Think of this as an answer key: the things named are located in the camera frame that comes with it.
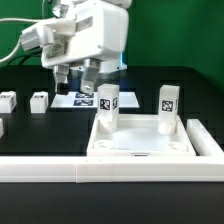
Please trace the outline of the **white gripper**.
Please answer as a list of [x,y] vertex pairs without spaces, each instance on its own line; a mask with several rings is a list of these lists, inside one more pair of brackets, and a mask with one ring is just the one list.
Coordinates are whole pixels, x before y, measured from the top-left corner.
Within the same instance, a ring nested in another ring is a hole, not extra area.
[[67,94],[69,66],[84,62],[80,91],[91,94],[100,71],[100,62],[118,60],[125,50],[129,14],[128,1],[62,1],[68,20],[76,21],[73,36],[57,36],[43,46],[41,62],[53,69],[55,92]]

